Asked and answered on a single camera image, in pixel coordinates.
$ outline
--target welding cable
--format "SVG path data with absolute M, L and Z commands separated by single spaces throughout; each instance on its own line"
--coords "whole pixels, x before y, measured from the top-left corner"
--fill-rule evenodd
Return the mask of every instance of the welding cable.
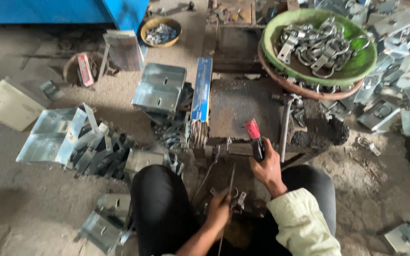
M 213 163 L 211 163 L 210 167 L 208 167 L 208 171 L 205 174 L 205 178 L 202 181 L 202 183 L 200 184 L 199 189 L 197 189 L 196 193 L 194 194 L 194 196 L 191 199 L 191 202 L 194 201 L 194 199 L 196 198 L 196 196 L 199 194 L 201 188 L 203 187 L 203 185 L 206 182 L 206 179 L 208 178 L 208 175 L 210 174 L 211 171 L 211 167 L 214 166 L 214 164 L 216 164 L 218 162 L 218 157 L 219 157 L 219 151 L 220 151 L 220 146 L 217 145 L 213 148 L 213 154 L 211 155 L 211 159 L 213 160 Z

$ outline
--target hand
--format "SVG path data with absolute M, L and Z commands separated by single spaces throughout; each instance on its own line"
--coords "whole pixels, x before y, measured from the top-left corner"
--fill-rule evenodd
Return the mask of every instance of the hand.
M 259 163 L 254 157 L 249 157 L 249 163 L 256 179 L 265 185 L 272 198 L 276 198 L 286 194 L 288 189 L 281 179 L 279 154 L 272 148 L 268 138 L 262 137 L 262 141 L 265 146 L 265 159 Z
M 213 197 L 208 209 L 204 227 L 216 231 L 216 236 L 224 229 L 231 213 L 231 196 L 229 189 L 225 189 L 219 195 Z

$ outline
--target concrete floor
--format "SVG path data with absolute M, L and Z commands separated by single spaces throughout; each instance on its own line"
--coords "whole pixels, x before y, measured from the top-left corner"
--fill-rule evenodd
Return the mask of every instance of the concrete floor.
M 161 1 L 169 9 L 181 0 Z M 207 0 L 194 1 L 196 12 L 173 16 L 183 27 L 179 41 L 167 49 L 150 48 L 145 61 L 186 67 L 187 81 L 194 82 L 197 58 L 202 52 Z M 403 1 L 410 8 L 409 1 Z M 23 58 L 15 54 L 30 53 L 39 41 L 37 54 L 56 50 L 57 42 L 38 30 L 18 26 L 0 27 L 0 80 L 11 76 L 27 87 L 39 81 L 55 79 L 45 71 L 48 60 L 31 59 L 21 72 Z M 135 110 L 130 101 L 140 72 L 122 72 L 117 77 L 105 76 L 97 91 L 64 86 L 65 97 L 50 108 L 66 108 L 79 102 L 97 108 L 96 115 L 114 123 L 139 142 L 152 142 L 149 120 Z M 337 199 L 336 237 L 343 255 L 381 256 L 390 253 L 378 238 L 384 230 L 402 219 L 410 219 L 410 165 L 406 160 L 405 139 L 398 132 L 367 134 L 354 117 L 346 122 L 351 127 L 349 141 L 311 160 L 333 178 Z M 102 255 L 91 243 L 74 243 L 83 221 L 91 213 L 101 193 L 127 193 L 122 181 L 97 177 L 74 178 L 74 173 L 57 165 L 26 165 L 15 162 L 29 131 L 16 132 L 0 124 L 0 255 Z M 365 136 L 382 152 L 376 157 L 356 143 Z M 381 183 L 355 160 L 367 159 Z M 124 255 L 137 255 L 136 240 L 125 247 Z

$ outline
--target welding electrode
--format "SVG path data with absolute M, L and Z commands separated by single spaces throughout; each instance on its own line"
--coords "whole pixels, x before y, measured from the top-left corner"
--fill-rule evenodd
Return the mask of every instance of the welding electrode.
M 261 134 L 259 132 L 259 127 L 255 119 L 248 119 L 245 123 L 245 129 L 248 132 L 249 138 L 251 139 L 252 153 L 254 154 L 254 159 L 259 163 L 265 158 L 265 148 L 262 143 Z

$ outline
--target green bowl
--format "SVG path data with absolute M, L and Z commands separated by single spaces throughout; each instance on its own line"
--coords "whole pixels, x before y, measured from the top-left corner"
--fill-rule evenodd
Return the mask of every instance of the green bowl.
M 302 78 L 307 83 L 321 84 L 326 86 L 349 86 L 350 84 L 364 78 L 373 69 L 376 59 L 377 50 L 373 42 L 363 50 L 359 51 L 354 57 L 351 57 L 341 71 L 327 78 L 318 78 L 312 74 L 310 67 L 301 64 L 297 57 L 292 55 L 291 64 L 286 65 L 276 58 L 274 45 L 280 41 L 281 32 L 284 26 L 294 24 L 302 25 L 311 23 L 318 28 L 328 17 L 334 16 L 335 20 L 345 27 L 344 36 L 347 40 L 366 35 L 366 32 L 352 23 L 349 19 L 331 11 L 322 9 L 298 9 L 295 11 L 286 11 L 271 20 L 265 28 L 262 36 L 262 49 L 267 59 L 276 68 L 285 71 L 289 76 Z M 365 40 L 355 40 L 351 44 L 352 49 L 360 48 Z

